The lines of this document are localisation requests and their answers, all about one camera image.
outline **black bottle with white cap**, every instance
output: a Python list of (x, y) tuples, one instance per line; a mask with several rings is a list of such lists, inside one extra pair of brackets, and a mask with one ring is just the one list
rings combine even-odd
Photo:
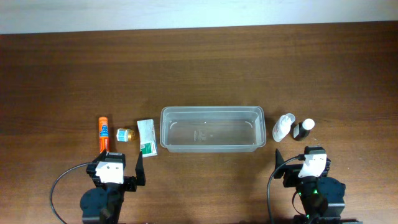
[(315, 126), (315, 122), (313, 119), (306, 119), (303, 122), (300, 122), (293, 129), (293, 138), (296, 141), (301, 141), (305, 139), (305, 137), (310, 134), (311, 129)]

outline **white wall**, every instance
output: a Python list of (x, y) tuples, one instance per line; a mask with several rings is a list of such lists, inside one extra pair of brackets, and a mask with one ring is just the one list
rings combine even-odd
[(0, 0), (0, 34), (398, 20), (398, 0)]

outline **orange tube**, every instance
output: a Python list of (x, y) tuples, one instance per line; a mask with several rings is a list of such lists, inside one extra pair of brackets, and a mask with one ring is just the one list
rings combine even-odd
[(107, 150), (109, 152), (109, 128), (108, 119), (100, 117), (98, 119), (99, 126), (99, 153)]

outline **brown tabletop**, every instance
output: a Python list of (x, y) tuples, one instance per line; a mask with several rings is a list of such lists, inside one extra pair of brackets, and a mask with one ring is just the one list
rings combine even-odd
[[(147, 185), (127, 192), (120, 223), (268, 220), (275, 149), (285, 158), (320, 145), (346, 184), (343, 218), (398, 219), (398, 23), (0, 35), (0, 223), (57, 223), (50, 187), (99, 152), (98, 116), (115, 129), (155, 120), (158, 156)], [(159, 144), (166, 106), (257, 105), (267, 144), (254, 152), (176, 154)], [(284, 113), (312, 118), (310, 135), (275, 142)], [(139, 143), (111, 139), (135, 175)], [(81, 222), (84, 169), (62, 179), (54, 204)], [(276, 218), (292, 218), (294, 189), (271, 187)], [(295, 202), (302, 211), (299, 199)]]

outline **green label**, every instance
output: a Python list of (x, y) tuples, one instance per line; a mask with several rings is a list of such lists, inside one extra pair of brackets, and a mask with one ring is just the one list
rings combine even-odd
[(142, 152), (142, 154), (152, 153), (152, 148), (150, 146), (150, 143), (141, 145), (141, 152)]

